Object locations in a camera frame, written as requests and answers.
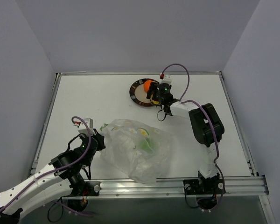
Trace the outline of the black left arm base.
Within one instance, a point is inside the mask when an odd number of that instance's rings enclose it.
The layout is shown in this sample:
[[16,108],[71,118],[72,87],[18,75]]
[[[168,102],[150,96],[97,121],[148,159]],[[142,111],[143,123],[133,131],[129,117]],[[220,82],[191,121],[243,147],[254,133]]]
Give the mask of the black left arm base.
[[[81,199],[68,199],[67,204],[63,203],[63,197],[60,197],[58,200],[54,201],[53,205],[49,208],[47,213],[47,220],[50,223],[59,222],[64,214],[64,209],[68,212],[73,213],[75,215],[83,216],[83,217],[94,217],[96,215],[95,212],[86,212],[84,211],[88,205],[88,196],[99,196],[99,191],[101,189],[99,181],[88,181],[84,182],[83,188],[75,187],[70,196],[81,196]],[[61,215],[57,220],[52,220],[50,218],[50,212],[55,205],[61,206]]]

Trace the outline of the orange fake persimmon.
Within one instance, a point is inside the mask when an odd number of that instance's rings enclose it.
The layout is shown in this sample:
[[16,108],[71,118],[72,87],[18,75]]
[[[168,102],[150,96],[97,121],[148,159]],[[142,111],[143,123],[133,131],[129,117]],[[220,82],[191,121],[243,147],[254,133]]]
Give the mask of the orange fake persimmon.
[[147,81],[144,82],[143,88],[144,88],[144,91],[146,93],[149,91],[150,84],[153,83],[153,82],[154,82],[153,80],[147,80]]

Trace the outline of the clear printed plastic bag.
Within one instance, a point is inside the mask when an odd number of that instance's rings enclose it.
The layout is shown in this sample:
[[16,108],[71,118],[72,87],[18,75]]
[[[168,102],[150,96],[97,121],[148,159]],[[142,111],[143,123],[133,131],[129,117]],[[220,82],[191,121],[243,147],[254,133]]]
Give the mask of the clear printed plastic bag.
[[[130,119],[103,124],[99,133],[105,137],[101,158],[129,179],[152,184],[167,175],[173,151],[170,133]],[[154,141],[154,151],[145,152],[139,148],[139,141],[144,137]]]

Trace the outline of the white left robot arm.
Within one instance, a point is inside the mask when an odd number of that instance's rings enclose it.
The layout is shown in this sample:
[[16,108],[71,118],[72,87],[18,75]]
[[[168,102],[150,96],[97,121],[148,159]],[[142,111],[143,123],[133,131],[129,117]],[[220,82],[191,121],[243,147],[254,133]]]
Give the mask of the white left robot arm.
[[78,134],[82,143],[67,148],[28,179],[0,192],[0,224],[16,224],[28,213],[64,196],[81,196],[87,184],[80,171],[89,167],[97,151],[105,149],[104,136]]

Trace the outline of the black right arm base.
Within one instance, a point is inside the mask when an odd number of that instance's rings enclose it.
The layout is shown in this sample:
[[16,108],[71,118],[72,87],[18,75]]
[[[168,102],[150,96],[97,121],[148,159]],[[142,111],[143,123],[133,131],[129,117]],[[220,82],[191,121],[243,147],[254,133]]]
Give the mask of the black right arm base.
[[[211,213],[222,201],[225,190],[225,179],[219,173],[205,178],[198,173],[198,178],[183,180],[184,200],[191,209],[201,209]],[[191,205],[187,196],[195,196],[196,204]]]

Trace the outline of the yellow fake lemon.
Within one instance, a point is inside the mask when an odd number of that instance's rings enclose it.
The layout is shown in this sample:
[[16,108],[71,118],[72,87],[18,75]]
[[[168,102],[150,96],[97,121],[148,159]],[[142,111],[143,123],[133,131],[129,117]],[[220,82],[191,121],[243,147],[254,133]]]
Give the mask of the yellow fake lemon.
[[158,104],[159,104],[158,101],[155,101],[155,100],[153,100],[153,99],[150,99],[150,101],[151,101],[151,103],[153,103],[154,105],[158,105]]

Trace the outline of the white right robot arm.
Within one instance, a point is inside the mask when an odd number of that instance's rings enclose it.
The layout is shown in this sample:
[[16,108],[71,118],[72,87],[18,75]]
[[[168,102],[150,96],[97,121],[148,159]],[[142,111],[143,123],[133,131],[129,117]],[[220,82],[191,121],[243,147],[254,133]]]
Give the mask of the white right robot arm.
[[171,85],[166,82],[146,81],[144,91],[146,98],[161,107],[167,116],[188,119],[193,135],[201,145],[201,163],[199,174],[203,178],[218,175],[219,142],[225,132],[224,125],[213,104],[198,104],[194,100],[181,101],[171,94]]

